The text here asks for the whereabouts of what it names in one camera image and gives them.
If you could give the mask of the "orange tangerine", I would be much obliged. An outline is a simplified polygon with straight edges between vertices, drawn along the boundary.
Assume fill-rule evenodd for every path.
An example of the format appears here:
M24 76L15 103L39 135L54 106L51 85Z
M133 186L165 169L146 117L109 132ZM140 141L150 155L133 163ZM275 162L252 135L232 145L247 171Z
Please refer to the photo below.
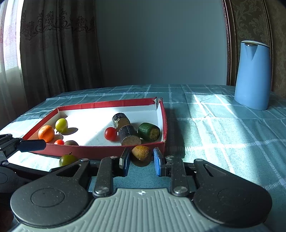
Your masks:
M55 132L54 128L50 125L44 125L38 131L38 138L44 140L46 143L49 143L54 139Z

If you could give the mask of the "red cherry tomato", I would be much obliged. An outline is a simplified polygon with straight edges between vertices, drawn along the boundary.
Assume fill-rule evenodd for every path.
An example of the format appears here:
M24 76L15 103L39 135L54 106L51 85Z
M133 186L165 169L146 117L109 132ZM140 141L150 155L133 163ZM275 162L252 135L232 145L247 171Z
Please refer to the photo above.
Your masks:
M108 141L115 141L117 137L117 130L114 127L108 127L104 131L104 137Z
M56 140L56 141L54 142L54 144L55 144L55 145L64 145L65 142L64 142L63 140L61 140L61 139L58 139L58 140Z

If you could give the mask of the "small tan longan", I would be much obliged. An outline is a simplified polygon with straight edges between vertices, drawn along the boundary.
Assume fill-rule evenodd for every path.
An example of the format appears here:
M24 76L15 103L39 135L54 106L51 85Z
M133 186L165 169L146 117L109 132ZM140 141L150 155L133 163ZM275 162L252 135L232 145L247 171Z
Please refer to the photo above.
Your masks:
M132 149L132 154L140 161L145 161L149 156L149 148L145 145L137 145Z

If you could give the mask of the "brown kiwi fruit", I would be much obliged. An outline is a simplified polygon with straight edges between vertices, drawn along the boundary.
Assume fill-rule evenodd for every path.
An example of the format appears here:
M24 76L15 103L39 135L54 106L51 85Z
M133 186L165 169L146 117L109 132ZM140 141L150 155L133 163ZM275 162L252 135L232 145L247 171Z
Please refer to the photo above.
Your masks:
M78 143L74 140L68 140L64 143L64 145L78 146Z

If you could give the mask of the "green tomato with stem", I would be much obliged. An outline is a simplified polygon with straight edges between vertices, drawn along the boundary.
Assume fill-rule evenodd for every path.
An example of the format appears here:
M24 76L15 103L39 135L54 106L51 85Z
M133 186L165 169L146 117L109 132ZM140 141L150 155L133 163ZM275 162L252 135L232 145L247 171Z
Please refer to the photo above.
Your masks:
M78 161L78 158L74 156L72 153L69 153L69 154L63 155L59 159L59 166L60 167L67 166L77 161Z

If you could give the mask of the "green cucumber piece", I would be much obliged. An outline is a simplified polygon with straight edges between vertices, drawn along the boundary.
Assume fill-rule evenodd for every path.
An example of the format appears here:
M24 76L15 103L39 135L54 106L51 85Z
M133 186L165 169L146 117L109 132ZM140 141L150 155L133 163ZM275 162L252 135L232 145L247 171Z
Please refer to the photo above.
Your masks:
M161 131L158 126L144 122L138 127L138 135L147 142L154 142L160 137Z

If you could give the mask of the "red shallow cardboard box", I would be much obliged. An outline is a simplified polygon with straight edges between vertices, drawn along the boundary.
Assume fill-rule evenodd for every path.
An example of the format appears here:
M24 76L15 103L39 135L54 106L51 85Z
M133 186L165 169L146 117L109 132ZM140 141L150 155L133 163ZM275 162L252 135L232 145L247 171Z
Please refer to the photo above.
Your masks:
M148 122L160 128L161 135L156 142L143 144L150 149L158 147L161 152L165 151L167 140L167 117L163 102L158 98L112 100L108 102L92 102L60 106L52 110L24 136L24 140L38 139L38 131L44 125L55 126L58 119L64 118L68 122L68 131L65 134L55 134L54 140L74 140L78 143L73 145L56 145L54 141L46 144L39 154L61 157L72 153L78 158L100 160L104 157L119 156L124 150L120 139L108 141L104 137L106 128L113 125L112 117L116 113L124 113L134 128Z

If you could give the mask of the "sheer white curtain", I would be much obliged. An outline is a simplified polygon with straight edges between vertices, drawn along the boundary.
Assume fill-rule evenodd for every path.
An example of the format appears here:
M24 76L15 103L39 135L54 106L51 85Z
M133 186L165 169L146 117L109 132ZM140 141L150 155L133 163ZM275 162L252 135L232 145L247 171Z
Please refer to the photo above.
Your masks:
M1 128L28 110L20 57L24 1L1 1Z

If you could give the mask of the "brown patterned curtain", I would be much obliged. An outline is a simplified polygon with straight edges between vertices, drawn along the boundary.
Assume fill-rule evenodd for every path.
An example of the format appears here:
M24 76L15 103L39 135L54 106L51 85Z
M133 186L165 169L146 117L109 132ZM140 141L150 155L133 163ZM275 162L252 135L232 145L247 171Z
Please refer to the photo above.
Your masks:
M29 107L103 87L94 1L24 1L20 55Z

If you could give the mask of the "blue kettle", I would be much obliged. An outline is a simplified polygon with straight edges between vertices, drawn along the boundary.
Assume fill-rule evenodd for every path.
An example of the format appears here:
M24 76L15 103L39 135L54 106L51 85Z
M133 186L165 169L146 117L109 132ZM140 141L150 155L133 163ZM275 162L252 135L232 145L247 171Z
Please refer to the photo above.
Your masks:
M244 40L236 78L235 101L255 110L266 110L270 99L271 59L268 45Z

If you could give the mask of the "dark wooden chair back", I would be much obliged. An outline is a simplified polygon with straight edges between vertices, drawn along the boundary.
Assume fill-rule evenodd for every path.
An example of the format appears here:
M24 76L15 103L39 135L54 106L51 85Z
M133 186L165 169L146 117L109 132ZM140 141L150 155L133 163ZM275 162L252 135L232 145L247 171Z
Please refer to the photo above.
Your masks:
M271 90L285 97L285 1L222 1L227 41L227 85L236 84L240 43L270 47Z

